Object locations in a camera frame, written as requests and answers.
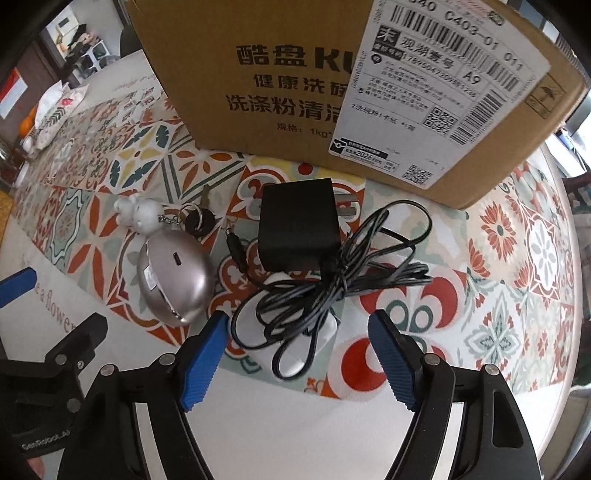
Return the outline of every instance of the qr code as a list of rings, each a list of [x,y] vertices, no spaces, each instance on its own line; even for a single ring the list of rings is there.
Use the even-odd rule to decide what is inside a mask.
[[[446,135],[456,122],[456,117],[436,106],[433,107],[433,110],[431,110],[427,118],[424,120],[423,125],[435,130],[438,134]]]
[[[410,165],[402,177],[404,180],[409,180],[417,185],[422,185],[431,177],[431,175],[430,171],[421,170],[416,165]]]

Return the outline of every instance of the key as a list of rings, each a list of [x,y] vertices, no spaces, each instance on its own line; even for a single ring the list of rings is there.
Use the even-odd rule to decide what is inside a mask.
[[[209,210],[209,191],[211,187],[203,186],[199,208],[192,211],[185,219],[185,230],[196,238],[201,238],[210,233],[216,226],[216,218]]]

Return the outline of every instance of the white plastic bag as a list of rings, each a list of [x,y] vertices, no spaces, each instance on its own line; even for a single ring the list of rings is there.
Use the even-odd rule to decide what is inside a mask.
[[[88,85],[79,87],[65,94],[59,99],[57,104],[47,112],[46,117],[43,119],[43,123],[40,125],[37,131],[37,142],[36,147],[39,150],[43,150],[46,146],[51,143],[51,140],[59,132],[61,126],[65,121],[70,118],[70,115],[86,95]]]
[[[35,114],[35,128],[39,129],[43,118],[47,115],[47,112],[51,110],[55,104],[60,100],[64,93],[64,89],[61,86],[61,80],[51,85],[39,100],[39,106],[37,107],[37,113]]]

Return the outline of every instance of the black cable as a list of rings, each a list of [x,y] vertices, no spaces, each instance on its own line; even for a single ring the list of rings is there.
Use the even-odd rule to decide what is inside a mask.
[[[389,209],[395,205],[410,205],[421,210],[428,219],[427,229],[420,236],[408,239],[383,227],[388,219]],[[314,361],[318,334],[334,302],[345,297],[366,295],[396,286],[431,283],[432,278],[427,275],[428,266],[419,262],[411,263],[411,261],[416,252],[416,245],[428,237],[432,228],[431,216],[419,203],[412,200],[391,202],[372,213],[353,234],[347,237],[337,258],[326,262],[326,268],[323,269],[319,280],[280,280],[270,284],[264,284],[249,275],[248,259],[241,239],[231,229],[227,229],[226,242],[232,259],[238,266],[238,270],[259,288],[243,300],[232,315],[230,335],[244,350],[260,350],[281,342],[271,364],[274,375],[280,380],[296,380],[302,377]],[[371,243],[378,233],[387,235],[398,243],[371,251]],[[409,249],[410,253],[397,267],[375,261],[378,257],[405,249]],[[258,302],[255,314],[257,320],[264,326],[265,342],[259,345],[246,345],[238,337],[236,322],[243,306],[261,290],[265,290],[267,295]],[[270,322],[262,318],[263,314],[274,311],[277,311],[277,314]],[[301,313],[296,318],[289,319],[299,311]],[[304,366],[298,373],[285,377],[279,371],[281,356],[296,337],[302,334],[310,337],[310,347]]]

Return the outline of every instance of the screw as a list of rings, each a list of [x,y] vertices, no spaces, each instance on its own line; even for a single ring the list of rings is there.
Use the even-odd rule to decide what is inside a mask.
[[[68,357],[65,356],[63,353],[56,355],[56,363],[58,365],[64,365],[68,361]]]
[[[100,374],[103,377],[108,377],[110,374],[112,374],[115,371],[115,366],[111,365],[111,364],[106,364],[103,365],[100,369]]]
[[[176,360],[176,357],[174,356],[173,353],[165,353],[164,355],[162,355],[158,359],[158,362],[160,362],[160,365],[166,366],[166,365],[172,365],[175,360]]]
[[[493,364],[486,364],[484,366],[484,370],[489,375],[498,375],[499,374],[499,369],[496,367],[496,365],[493,365]]]
[[[71,398],[70,400],[68,400],[68,403],[66,403],[66,407],[72,413],[78,412],[78,410],[80,410],[81,405],[82,403],[80,403],[80,400],[78,400],[77,398]]]
[[[439,365],[439,363],[441,362],[441,359],[435,355],[434,353],[427,353],[425,355],[425,362],[428,363],[429,365],[435,366],[435,365]]]

